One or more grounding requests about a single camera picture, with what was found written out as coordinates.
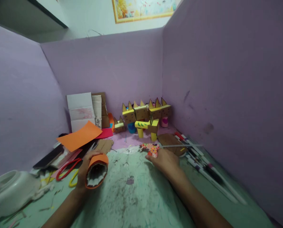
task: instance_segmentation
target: yellow tube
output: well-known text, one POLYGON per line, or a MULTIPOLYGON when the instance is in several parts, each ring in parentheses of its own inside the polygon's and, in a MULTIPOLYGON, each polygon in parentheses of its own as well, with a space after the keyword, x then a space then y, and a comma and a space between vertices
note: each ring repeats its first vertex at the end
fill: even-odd
POLYGON ((157 140, 157 133, 151 133, 151 140, 155 142, 157 140))
POLYGON ((143 138, 144 137, 144 131, 141 128, 137 128, 137 133, 138 133, 138 137, 139 138, 143 138))

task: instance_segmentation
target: table surface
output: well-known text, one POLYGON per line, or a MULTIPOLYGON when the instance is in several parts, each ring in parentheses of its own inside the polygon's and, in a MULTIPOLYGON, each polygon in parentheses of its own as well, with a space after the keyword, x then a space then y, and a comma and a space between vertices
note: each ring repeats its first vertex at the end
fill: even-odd
MULTIPOLYGON (((186 158, 181 158, 180 166, 193 185, 233 227, 273 228, 274 226, 266 214, 249 194, 231 179, 205 150, 202 151, 238 193, 243 196, 248 205, 234 204, 229 201, 198 173, 187 162, 186 158)), ((103 184, 93 190, 72 227, 195 227, 168 180, 145 159, 145 152, 138 152, 137 146, 123 148, 123 145, 121 145, 120 149, 111 150, 107 155, 109 157, 108 174, 103 184)), ((8 222, 6 222, 8 218, 1 219, 0 227, 7 228, 14 220, 19 222, 17 226, 19 228, 41 227, 73 190, 68 185, 74 172, 75 170, 60 182, 53 180, 52 183, 55 185, 53 191, 30 203, 23 210, 26 214, 25 218, 19 213, 8 222), (50 207, 49 210, 40 211, 40 209, 48 207, 50 207)))

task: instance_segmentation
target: lavender wall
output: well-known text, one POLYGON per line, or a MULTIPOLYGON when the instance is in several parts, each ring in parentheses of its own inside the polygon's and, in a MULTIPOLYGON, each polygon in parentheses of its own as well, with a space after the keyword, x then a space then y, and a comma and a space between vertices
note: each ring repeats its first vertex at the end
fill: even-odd
POLYGON ((0 27, 0 175, 31 170, 60 133, 65 100, 38 43, 0 27))
POLYGON ((161 96, 162 28, 41 44, 65 95, 106 92, 109 112, 161 96))
POLYGON ((163 96, 283 224, 283 0, 183 1, 163 32, 163 96))

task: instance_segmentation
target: orange paper roll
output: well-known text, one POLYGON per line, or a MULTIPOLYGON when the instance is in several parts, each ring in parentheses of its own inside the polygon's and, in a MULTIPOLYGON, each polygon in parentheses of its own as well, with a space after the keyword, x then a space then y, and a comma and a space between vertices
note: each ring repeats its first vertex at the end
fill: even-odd
POLYGON ((87 175, 85 177, 85 187, 95 189, 100 186, 108 173, 109 159, 107 155, 96 155, 91 158, 87 175))

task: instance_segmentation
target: pink cylinder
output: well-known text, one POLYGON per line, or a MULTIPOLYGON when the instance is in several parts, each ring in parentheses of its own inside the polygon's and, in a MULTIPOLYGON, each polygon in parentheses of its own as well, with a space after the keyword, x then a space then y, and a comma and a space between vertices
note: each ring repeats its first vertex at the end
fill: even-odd
POLYGON ((162 127, 168 127, 168 117, 163 117, 160 121, 162 127))

